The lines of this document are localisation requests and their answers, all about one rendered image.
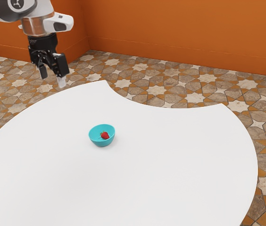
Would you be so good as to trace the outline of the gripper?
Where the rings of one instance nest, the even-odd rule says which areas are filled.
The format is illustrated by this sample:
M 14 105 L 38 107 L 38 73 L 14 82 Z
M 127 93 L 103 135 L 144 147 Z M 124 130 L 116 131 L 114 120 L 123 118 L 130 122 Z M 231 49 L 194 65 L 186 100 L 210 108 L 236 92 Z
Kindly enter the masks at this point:
M 28 36 L 28 41 L 31 62 L 38 67 L 41 78 L 46 79 L 48 77 L 46 64 L 51 70 L 54 70 L 58 86 L 60 88 L 65 87 L 69 68 L 66 56 L 63 53 L 56 53 L 56 46 L 58 44 L 56 33 L 42 37 Z

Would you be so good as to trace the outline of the teal bowl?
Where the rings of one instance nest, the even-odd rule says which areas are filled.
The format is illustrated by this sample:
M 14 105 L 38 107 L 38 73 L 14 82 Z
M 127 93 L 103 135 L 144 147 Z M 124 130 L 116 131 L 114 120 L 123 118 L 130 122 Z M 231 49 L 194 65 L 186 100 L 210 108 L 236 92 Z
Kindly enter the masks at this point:
M 110 138 L 104 140 L 100 137 L 100 133 L 106 131 Z M 109 124 L 96 125 L 89 131 L 90 140 L 99 147 L 105 147 L 112 143 L 115 136 L 115 128 Z

